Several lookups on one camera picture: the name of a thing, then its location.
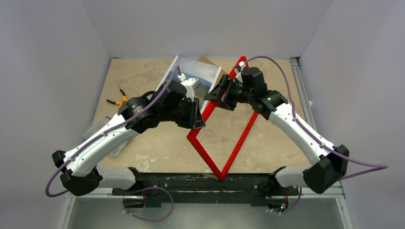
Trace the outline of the aluminium front rail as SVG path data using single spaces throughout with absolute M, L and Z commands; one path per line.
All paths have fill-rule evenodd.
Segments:
M 344 191 L 341 186 L 333 185 L 327 189 L 322 194 L 317 194 L 312 191 L 309 187 L 302 187 L 301 191 L 299 188 L 289 187 L 285 194 L 265 194 L 260 191 L 258 187 L 254 186 L 248 188 L 246 191 L 242 190 L 219 190 L 219 191 L 184 191 L 184 190 L 170 190 L 169 193 L 173 199 L 177 202 L 190 202 L 196 203 L 197 200 L 201 201 L 212 201 L 214 203 L 219 203 L 224 201 L 226 203 L 229 200 L 226 198 L 239 198 L 248 199 L 253 197 L 266 197 L 270 199 L 281 199 L 281 198 L 297 198 L 301 196 L 302 198 L 344 198 Z M 114 191 L 112 188 L 97 188 L 93 192 L 81 196 L 82 198 L 132 198 L 132 199 L 142 199 L 142 194 L 128 194 L 120 191 Z

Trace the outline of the aluminium rail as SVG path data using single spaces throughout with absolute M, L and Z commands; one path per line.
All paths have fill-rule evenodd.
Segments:
M 298 58 L 292 57 L 289 59 L 289 61 L 290 61 L 291 69 L 292 69 L 294 79 L 296 82 L 298 94 L 299 94 L 299 97 L 301 100 L 300 103 L 303 108 L 305 119 L 306 119 L 307 123 L 314 130 L 317 131 L 316 123 L 315 123 L 314 116 L 313 116 L 312 109 L 311 109 L 310 100 L 308 99 L 307 91 L 306 91 L 306 88 L 305 88 L 305 85 L 303 82 L 303 78 L 301 75 Z
M 266 197 L 270 199 L 281 199 L 281 198 L 297 198 L 301 196 L 302 198 L 344 198 L 344 191 L 341 186 L 333 185 L 327 189 L 322 194 L 317 194 L 312 191 L 309 187 L 302 187 L 301 191 L 299 188 L 289 187 L 285 194 L 265 194 L 260 191 L 258 187 L 254 186 L 248 188 L 246 191 L 242 190 L 219 190 L 219 191 L 184 191 L 184 190 L 170 190 L 169 193 L 173 199 L 177 202 L 190 202 L 196 203 L 197 200 L 201 201 L 212 201 L 214 203 L 219 203 L 224 201 L 226 203 L 229 200 L 226 198 L 239 198 L 248 199 L 253 197 Z M 120 191 L 114 191 L 112 188 L 97 188 L 93 192 L 81 196 L 82 198 L 132 198 L 132 199 L 142 199 L 142 194 L 128 194 Z

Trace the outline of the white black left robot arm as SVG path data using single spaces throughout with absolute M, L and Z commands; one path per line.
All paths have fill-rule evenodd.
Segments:
M 100 166 L 99 162 L 160 122 L 174 122 L 186 129 L 204 127 L 199 98 L 194 96 L 199 86 L 195 78 L 164 82 L 156 91 L 124 102 L 109 122 L 80 146 L 67 152 L 54 152 L 52 158 L 61 170 L 63 187 L 75 196 L 102 187 L 125 190 L 130 195 L 140 193 L 142 182 L 135 168 L 108 168 Z

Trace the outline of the brown cardboard backing board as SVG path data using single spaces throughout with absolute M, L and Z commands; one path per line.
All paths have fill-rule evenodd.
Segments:
M 225 71 L 225 68 L 223 66 L 221 66 L 218 61 L 213 62 L 212 60 L 208 59 L 207 57 L 200 57 L 197 60 L 200 61 L 200 62 L 203 62 L 203 63 L 207 63 L 207 64 L 211 64 L 211 65 L 221 67 L 221 70 L 220 70 L 220 73 L 218 74 L 218 78 L 217 78 L 216 82 L 219 82 L 221 77 L 224 74 L 228 74 L 228 72 Z

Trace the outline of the clear plastic parts box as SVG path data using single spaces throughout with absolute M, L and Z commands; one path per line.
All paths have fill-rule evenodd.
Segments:
M 109 121 L 111 120 L 108 116 L 102 116 L 93 121 L 88 127 L 87 130 L 83 134 L 83 138 L 85 140 L 89 139 L 92 135 L 96 134 L 99 130 L 101 130 Z M 129 144 L 129 141 L 122 143 L 121 145 L 117 146 L 110 155 L 118 156 L 119 153 Z

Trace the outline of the landscape photo print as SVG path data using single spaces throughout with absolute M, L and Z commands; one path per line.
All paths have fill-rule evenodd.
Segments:
M 203 98 L 216 86 L 222 68 L 198 60 L 176 56 L 158 85 L 169 79 L 175 71 L 176 65 L 180 67 L 181 75 L 176 72 L 173 81 L 180 82 L 187 90 L 191 90 L 187 96 L 198 98 L 200 111 L 203 112 L 208 104 L 208 101 Z

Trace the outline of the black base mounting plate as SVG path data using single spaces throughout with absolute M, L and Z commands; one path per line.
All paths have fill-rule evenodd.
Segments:
M 196 203 L 177 202 L 173 199 L 170 190 L 184 191 L 219 191 L 219 190 L 242 190 L 246 191 L 251 187 L 258 187 L 265 194 L 285 194 L 288 188 L 276 184 L 272 174 L 268 173 L 231 173 L 224 181 L 220 181 L 214 174 L 210 173 L 140 173 L 140 179 L 129 190 L 114 188 L 114 191 L 124 193 L 142 194 L 142 199 L 124 198 L 127 208 L 159 208 L 164 203 L 185 203 L 185 204 L 249 204 L 252 207 L 273 207 L 280 208 L 288 205 L 288 198 L 270 199 L 266 197 L 253 197 L 248 199 L 226 198 L 228 203 L 220 201 L 197 200 Z

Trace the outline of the aluminium rail right side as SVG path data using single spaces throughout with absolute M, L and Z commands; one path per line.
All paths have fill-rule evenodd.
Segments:
M 314 130 L 317 131 L 316 123 L 315 123 L 314 116 L 313 116 L 312 109 L 311 109 L 310 100 L 308 99 L 307 91 L 306 91 L 306 88 L 305 88 L 305 85 L 303 82 L 303 78 L 301 75 L 298 58 L 292 57 L 289 59 L 289 61 L 290 61 L 291 69 L 292 69 L 294 79 L 296 82 L 298 94 L 299 94 L 299 97 L 301 100 L 300 103 L 303 108 L 305 119 L 306 119 L 307 123 Z

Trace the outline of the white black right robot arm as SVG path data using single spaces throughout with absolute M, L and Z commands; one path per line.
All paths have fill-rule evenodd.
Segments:
M 280 194 L 290 186 L 309 187 L 317 194 L 346 175 L 349 150 L 335 146 L 309 126 L 280 92 L 269 90 L 261 70 L 248 67 L 241 71 L 241 79 L 224 74 L 220 82 L 207 94 L 206 101 L 233 111 L 238 103 L 249 104 L 267 121 L 281 129 L 301 150 L 310 163 L 306 168 L 280 167 L 269 175 L 268 188 Z

